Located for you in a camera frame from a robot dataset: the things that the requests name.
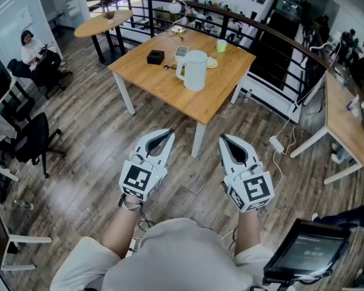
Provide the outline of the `white rectangular container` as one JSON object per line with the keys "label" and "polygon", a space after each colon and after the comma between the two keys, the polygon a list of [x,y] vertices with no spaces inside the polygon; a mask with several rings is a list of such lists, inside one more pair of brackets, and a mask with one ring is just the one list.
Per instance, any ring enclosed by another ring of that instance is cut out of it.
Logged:
{"label": "white rectangular container", "polygon": [[179,45],[174,54],[176,62],[178,62],[181,58],[185,57],[188,51],[188,46]]}

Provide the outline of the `person's left forearm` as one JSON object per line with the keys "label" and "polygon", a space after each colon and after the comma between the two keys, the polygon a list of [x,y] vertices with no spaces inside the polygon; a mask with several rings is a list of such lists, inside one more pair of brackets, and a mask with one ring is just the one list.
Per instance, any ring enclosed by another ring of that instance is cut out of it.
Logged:
{"label": "person's left forearm", "polygon": [[101,244],[116,253],[121,259],[125,258],[139,215],[139,211],[120,208],[104,232]]}

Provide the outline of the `white desk frame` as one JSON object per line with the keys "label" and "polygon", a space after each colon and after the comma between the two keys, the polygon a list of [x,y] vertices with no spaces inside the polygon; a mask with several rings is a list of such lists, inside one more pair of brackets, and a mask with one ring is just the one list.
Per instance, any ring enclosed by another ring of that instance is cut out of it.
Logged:
{"label": "white desk frame", "polygon": [[28,265],[6,265],[5,259],[8,254],[8,248],[11,243],[32,243],[32,244],[50,244],[53,240],[51,237],[41,237],[41,236],[21,236],[21,235],[8,235],[8,242],[4,250],[4,256],[1,261],[0,270],[3,272],[11,271],[25,271],[25,270],[35,270],[36,266],[34,264]]}

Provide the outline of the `black square box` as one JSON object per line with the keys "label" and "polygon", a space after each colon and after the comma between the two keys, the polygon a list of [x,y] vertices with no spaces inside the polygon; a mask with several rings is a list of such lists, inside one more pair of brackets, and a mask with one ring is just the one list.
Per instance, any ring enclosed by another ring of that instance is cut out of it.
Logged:
{"label": "black square box", "polygon": [[164,52],[161,50],[151,50],[147,55],[147,63],[161,65],[164,60]]}

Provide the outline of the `black tablet screen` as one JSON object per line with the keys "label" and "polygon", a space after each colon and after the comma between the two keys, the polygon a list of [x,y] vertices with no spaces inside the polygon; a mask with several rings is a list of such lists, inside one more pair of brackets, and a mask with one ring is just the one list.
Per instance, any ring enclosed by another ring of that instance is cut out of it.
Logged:
{"label": "black tablet screen", "polygon": [[278,284],[278,291],[287,291],[295,283],[311,285],[330,276],[350,236],[351,231],[342,227],[296,219],[265,265],[262,284]]}

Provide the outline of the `round wooden table black legs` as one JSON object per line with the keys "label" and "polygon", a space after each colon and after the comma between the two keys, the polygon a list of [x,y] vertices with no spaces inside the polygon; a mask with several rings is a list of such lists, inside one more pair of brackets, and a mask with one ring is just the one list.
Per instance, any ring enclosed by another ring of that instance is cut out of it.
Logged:
{"label": "round wooden table black legs", "polygon": [[[75,36],[77,38],[88,38],[91,37],[93,44],[95,46],[95,50],[98,54],[99,61],[102,64],[111,64],[120,57],[126,54],[126,48],[124,46],[123,37],[120,31],[120,25],[126,22],[133,16],[133,12],[131,10],[116,10],[115,12],[115,23],[109,25],[106,19],[102,15],[98,15],[96,17],[90,18],[89,20],[82,23],[76,30]],[[116,31],[116,37],[118,39],[118,47],[119,51],[115,50],[115,46],[112,42],[112,38],[110,35],[110,31],[114,29]],[[110,52],[106,52],[104,54],[101,51],[101,47],[99,46],[97,35],[104,33],[107,38],[107,42],[109,45]]]}

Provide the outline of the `person's white t-shirt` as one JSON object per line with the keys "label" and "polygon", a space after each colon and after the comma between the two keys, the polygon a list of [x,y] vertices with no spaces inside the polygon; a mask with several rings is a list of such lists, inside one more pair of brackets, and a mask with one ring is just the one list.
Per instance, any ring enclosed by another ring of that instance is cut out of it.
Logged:
{"label": "person's white t-shirt", "polygon": [[124,259],[83,237],[50,291],[248,291],[262,286],[272,256],[261,244],[231,256],[214,231],[187,218],[171,219],[149,229]]}

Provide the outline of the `black metal railing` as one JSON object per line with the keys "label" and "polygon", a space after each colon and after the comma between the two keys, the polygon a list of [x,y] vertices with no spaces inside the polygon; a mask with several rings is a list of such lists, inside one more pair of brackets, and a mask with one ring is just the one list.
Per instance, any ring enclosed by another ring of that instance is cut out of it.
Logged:
{"label": "black metal railing", "polygon": [[[181,18],[181,14],[173,15],[168,6],[173,0],[87,0],[91,13],[100,15],[108,11],[131,10],[133,16],[127,20],[128,30],[155,37],[161,32],[174,35],[170,31],[172,23]],[[323,62],[317,54],[285,34],[270,27],[268,22],[237,15],[205,4],[185,1],[188,7],[202,8],[224,16],[220,24],[220,36],[184,26],[186,29],[225,39],[228,20],[236,19],[244,26],[241,31],[242,40],[227,41],[255,55],[247,73],[248,88],[272,90],[278,96],[297,104],[306,104],[312,95],[323,86],[328,63]]]}

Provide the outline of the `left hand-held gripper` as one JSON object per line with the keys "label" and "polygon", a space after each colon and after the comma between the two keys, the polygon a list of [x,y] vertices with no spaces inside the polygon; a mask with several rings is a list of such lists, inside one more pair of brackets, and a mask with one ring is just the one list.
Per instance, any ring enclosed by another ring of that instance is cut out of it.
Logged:
{"label": "left hand-held gripper", "polygon": [[167,175],[166,168],[155,163],[167,163],[174,140],[175,132],[171,129],[159,129],[142,136],[136,152],[130,152],[124,162],[119,180],[121,192],[147,201]]}

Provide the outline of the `white globe lamp gold arc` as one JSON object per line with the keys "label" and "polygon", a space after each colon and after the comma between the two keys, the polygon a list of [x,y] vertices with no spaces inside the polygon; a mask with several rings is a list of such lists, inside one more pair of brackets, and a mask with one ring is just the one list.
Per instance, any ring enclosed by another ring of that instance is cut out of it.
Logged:
{"label": "white globe lamp gold arc", "polygon": [[168,6],[168,11],[173,15],[181,14],[181,18],[174,21],[168,31],[175,35],[186,33],[187,29],[184,26],[187,23],[187,4],[182,0],[173,0]]}

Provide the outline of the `square wooden table white legs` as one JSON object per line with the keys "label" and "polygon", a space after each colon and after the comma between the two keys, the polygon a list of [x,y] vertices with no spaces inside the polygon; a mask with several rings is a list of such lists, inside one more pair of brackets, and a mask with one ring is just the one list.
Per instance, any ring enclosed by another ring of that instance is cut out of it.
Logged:
{"label": "square wooden table white legs", "polygon": [[[217,40],[195,30],[188,30],[182,36],[171,36],[163,32],[109,65],[131,115],[135,114],[135,110],[126,89],[126,82],[154,95],[196,121],[191,153],[193,158],[199,154],[207,124],[226,98],[232,92],[240,91],[240,81],[255,60],[255,55],[234,45],[228,45],[225,53],[217,53]],[[188,46],[190,51],[201,50],[218,61],[216,68],[206,70],[205,86],[199,92],[185,88],[183,81],[177,78],[175,70],[164,69],[165,65],[176,62],[174,54],[179,45]],[[147,55],[151,50],[164,52],[161,65],[147,63]]]}

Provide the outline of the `white electric kettle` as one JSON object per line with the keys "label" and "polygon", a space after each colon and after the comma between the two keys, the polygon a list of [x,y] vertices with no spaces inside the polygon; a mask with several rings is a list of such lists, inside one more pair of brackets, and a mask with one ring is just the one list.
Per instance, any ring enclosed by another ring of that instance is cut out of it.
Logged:
{"label": "white electric kettle", "polygon": [[208,55],[201,50],[192,50],[177,61],[176,76],[185,88],[193,92],[204,89]]}

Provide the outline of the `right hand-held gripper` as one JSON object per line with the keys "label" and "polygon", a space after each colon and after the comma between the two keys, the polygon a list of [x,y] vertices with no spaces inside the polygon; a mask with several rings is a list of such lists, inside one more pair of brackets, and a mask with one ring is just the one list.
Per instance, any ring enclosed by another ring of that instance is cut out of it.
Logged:
{"label": "right hand-held gripper", "polygon": [[[266,206],[274,197],[274,188],[270,173],[264,171],[262,162],[257,162],[253,146],[228,134],[222,134],[218,143],[226,174],[222,181],[225,194],[241,213]],[[250,159],[254,163],[244,167]]]}

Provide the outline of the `person's right forearm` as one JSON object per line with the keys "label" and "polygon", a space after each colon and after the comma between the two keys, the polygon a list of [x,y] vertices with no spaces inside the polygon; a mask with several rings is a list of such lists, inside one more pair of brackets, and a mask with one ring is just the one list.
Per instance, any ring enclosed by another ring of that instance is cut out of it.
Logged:
{"label": "person's right forearm", "polygon": [[234,256],[260,244],[260,230],[256,210],[239,214]]}

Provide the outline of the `black office chair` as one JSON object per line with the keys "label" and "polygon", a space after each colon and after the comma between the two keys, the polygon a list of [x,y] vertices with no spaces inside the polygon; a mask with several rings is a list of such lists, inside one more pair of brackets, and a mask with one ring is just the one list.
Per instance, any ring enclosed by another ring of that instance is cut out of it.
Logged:
{"label": "black office chair", "polygon": [[58,86],[61,90],[66,89],[59,80],[73,75],[73,72],[68,70],[59,71],[60,63],[61,58],[59,54],[53,53],[50,50],[44,50],[41,59],[37,59],[36,67],[33,71],[31,71],[30,65],[16,59],[12,59],[8,63],[7,68],[13,76],[31,79],[37,88],[45,87],[45,98],[49,99],[50,92],[55,86]]}
{"label": "black office chair", "polygon": [[39,157],[41,157],[44,177],[49,178],[46,169],[46,153],[52,152],[61,155],[63,158],[66,157],[65,152],[49,147],[54,137],[61,133],[60,129],[56,129],[50,134],[46,114],[36,115],[17,135],[13,145],[15,158],[19,162],[31,161],[33,165],[37,165]]}

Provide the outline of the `small white bottle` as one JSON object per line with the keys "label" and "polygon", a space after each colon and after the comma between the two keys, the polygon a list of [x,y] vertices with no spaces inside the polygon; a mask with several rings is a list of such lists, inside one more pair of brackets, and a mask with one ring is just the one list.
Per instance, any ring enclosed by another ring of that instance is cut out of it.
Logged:
{"label": "small white bottle", "polygon": [[352,109],[356,106],[358,100],[359,100],[359,96],[355,95],[355,97],[353,97],[352,100],[349,102],[349,104],[346,106],[346,110],[351,112]]}

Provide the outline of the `long wooden desk white legs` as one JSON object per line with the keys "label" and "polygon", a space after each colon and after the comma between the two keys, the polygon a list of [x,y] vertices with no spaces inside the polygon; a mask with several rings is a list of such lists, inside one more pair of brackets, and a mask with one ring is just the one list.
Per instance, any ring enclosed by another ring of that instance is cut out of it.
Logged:
{"label": "long wooden desk white legs", "polygon": [[362,116],[354,116],[352,112],[346,109],[351,101],[357,101],[358,98],[352,95],[330,73],[325,75],[325,96],[326,115],[324,126],[291,152],[290,157],[295,158],[327,133],[330,134],[356,163],[333,176],[325,178],[323,183],[327,185],[364,168],[364,128]]}

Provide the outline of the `white power adapter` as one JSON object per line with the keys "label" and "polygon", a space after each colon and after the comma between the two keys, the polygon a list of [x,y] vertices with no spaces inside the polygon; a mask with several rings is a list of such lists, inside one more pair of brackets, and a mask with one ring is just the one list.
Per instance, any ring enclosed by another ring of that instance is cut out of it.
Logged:
{"label": "white power adapter", "polygon": [[279,140],[277,139],[276,136],[271,136],[269,138],[269,142],[271,143],[271,145],[274,147],[276,152],[279,153],[283,153],[284,151],[284,147],[282,146],[282,144],[279,142]]}

